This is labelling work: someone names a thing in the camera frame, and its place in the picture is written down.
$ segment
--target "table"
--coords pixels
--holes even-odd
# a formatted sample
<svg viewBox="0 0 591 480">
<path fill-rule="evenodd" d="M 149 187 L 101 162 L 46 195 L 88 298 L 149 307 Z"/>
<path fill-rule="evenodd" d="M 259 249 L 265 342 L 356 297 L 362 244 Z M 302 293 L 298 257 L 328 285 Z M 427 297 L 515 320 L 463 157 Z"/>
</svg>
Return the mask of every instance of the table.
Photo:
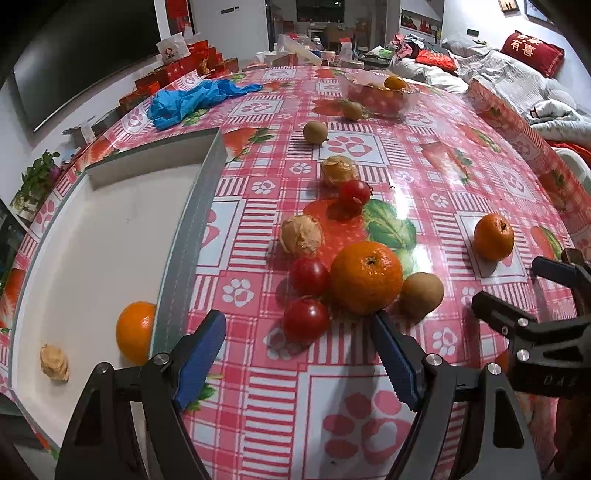
<svg viewBox="0 0 591 480">
<path fill-rule="evenodd" d="M 536 255 L 556 255 L 549 238 L 591 259 L 591 202 L 560 157 L 478 83 L 464 96 L 419 85 L 421 100 L 403 122 L 348 123 L 329 69 L 278 67 L 231 79 L 264 89 L 199 110 L 163 132 L 148 120 L 146 100 L 94 142 L 41 208 L 15 268 L 28 268 L 56 206 L 87 165 L 115 150 L 222 128 L 230 162 L 211 207 L 188 330 L 215 308 L 226 314 L 228 334 L 207 398 L 184 414 L 187 431 L 216 479 L 382 478 L 414 414 L 392 392 L 363 321 L 337 314 L 332 329 L 306 350 L 287 342 L 280 327 L 291 298 L 291 258 L 277 242 L 281 222 L 302 211 L 330 222 L 323 215 L 335 192 L 319 181 L 319 162 L 333 154 L 353 158 L 373 198 L 400 220 L 392 224 L 416 232 L 415 241 L 399 244 L 394 235 L 389 246 L 406 274 L 437 274 L 446 295 L 417 325 L 398 318 L 400 328 L 459 365 L 481 366 L 506 348 L 505 339 L 470 312 L 479 290 L 542 321 L 575 315 L 570 291 L 546 280 L 534 285 L 528 266 Z M 200 81 L 192 72 L 167 88 L 190 89 Z M 312 119 L 328 124 L 322 147 L 303 140 L 302 128 Z M 553 183 L 560 175 L 564 181 Z M 470 244 L 475 223 L 488 212 L 509 219 L 516 239 L 512 257 L 495 271 Z M 336 255 L 334 245 L 366 237 L 363 225 L 343 232 L 331 229 L 326 262 Z M 9 308 L 0 311 L 10 328 Z M 10 396 L 8 358 L 9 336 L 2 334 L 0 392 Z M 555 405 L 540 398 L 534 407 L 530 428 L 545 466 L 554 453 Z M 454 410 L 438 475 L 451 468 L 464 409 Z"/>
</svg>

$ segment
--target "black tv screen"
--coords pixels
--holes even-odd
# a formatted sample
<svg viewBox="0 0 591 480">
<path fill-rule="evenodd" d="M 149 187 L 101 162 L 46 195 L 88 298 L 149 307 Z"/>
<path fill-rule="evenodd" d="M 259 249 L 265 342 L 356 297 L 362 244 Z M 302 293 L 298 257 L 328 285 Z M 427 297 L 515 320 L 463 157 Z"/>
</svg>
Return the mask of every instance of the black tv screen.
<svg viewBox="0 0 591 480">
<path fill-rule="evenodd" d="M 70 0 L 35 35 L 14 66 L 36 130 L 105 77 L 156 55 L 154 0 Z"/>
</svg>

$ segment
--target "tomato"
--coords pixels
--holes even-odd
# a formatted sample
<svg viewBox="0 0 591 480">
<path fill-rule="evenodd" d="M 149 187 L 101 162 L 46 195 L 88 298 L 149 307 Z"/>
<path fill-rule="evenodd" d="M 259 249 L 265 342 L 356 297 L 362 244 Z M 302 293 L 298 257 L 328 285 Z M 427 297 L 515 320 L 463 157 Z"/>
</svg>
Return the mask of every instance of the tomato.
<svg viewBox="0 0 591 480">
<path fill-rule="evenodd" d="M 318 297 L 330 286 L 330 275 L 318 258 L 298 258 L 290 270 L 290 284 L 298 295 Z"/>
<path fill-rule="evenodd" d="M 312 343 L 329 329 L 326 307 L 311 297 L 292 301 L 283 317 L 283 331 L 289 340 Z"/>
<path fill-rule="evenodd" d="M 339 200 L 347 208 L 361 213 L 363 205 L 371 198 L 371 187 L 361 180 L 348 180 L 339 187 Z"/>
</svg>

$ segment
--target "blue gripper pad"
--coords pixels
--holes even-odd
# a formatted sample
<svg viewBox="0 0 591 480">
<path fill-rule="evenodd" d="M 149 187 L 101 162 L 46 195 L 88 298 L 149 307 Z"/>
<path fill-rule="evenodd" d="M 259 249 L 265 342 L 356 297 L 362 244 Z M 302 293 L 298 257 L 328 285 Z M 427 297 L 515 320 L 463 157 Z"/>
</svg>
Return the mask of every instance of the blue gripper pad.
<svg viewBox="0 0 591 480">
<path fill-rule="evenodd" d="M 384 311 L 373 315 L 369 332 L 398 399 L 417 412 L 425 395 L 425 352 L 417 341 L 399 333 Z"/>
<path fill-rule="evenodd" d="M 173 365 L 177 367 L 173 369 L 176 376 L 173 385 L 177 386 L 174 401 L 180 411 L 199 395 L 225 338 L 226 317 L 211 310 L 197 330 L 181 338 L 174 347 L 171 353 Z"/>
</svg>

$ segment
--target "pillow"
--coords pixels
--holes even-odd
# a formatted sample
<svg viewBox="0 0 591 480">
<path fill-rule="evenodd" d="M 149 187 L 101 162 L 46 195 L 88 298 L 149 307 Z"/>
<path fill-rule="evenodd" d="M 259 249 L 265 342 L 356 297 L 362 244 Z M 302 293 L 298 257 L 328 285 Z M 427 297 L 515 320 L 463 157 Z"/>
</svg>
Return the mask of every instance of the pillow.
<svg viewBox="0 0 591 480">
<path fill-rule="evenodd" d="M 554 77 L 564 62 L 564 50 L 538 38 L 515 30 L 501 50 L 516 60 L 536 69 L 545 77 Z"/>
<path fill-rule="evenodd" d="M 454 33 L 441 42 L 443 48 L 448 49 L 460 57 L 472 57 L 473 55 L 486 55 L 490 48 L 486 45 L 477 43 L 472 37 L 461 33 Z"/>
<path fill-rule="evenodd" d="M 439 67 L 449 73 L 454 73 L 457 70 L 457 65 L 453 58 L 429 50 L 421 50 L 416 60 L 423 65 Z"/>
</svg>

